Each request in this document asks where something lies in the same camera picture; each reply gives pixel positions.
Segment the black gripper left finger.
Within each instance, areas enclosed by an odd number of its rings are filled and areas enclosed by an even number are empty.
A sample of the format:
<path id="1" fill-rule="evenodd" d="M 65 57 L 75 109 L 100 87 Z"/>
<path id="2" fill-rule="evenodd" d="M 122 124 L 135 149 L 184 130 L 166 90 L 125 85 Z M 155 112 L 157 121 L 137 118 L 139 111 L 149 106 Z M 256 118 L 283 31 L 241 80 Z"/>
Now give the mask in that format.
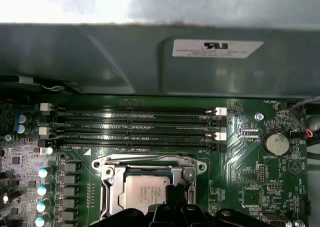
<path id="1" fill-rule="evenodd" d="M 136 208 L 128 208 L 91 224 L 92 227 L 173 227 L 176 219 L 177 186 L 165 187 L 165 203 L 144 214 Z"/>

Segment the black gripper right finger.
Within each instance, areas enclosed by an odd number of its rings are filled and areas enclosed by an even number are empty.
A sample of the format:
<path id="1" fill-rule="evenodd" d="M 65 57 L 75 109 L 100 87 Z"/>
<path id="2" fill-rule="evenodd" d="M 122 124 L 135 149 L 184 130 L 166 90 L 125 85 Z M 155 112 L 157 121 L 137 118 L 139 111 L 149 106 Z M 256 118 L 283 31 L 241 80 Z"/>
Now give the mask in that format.
<path id="1" fill-rule="evenodd" d="M 176 213 L 179 227 L 270 227 L 271 224 L 230 208 L 222 208 L 215 215 L 190 204 L 183 184 L 176 185 Z"/>

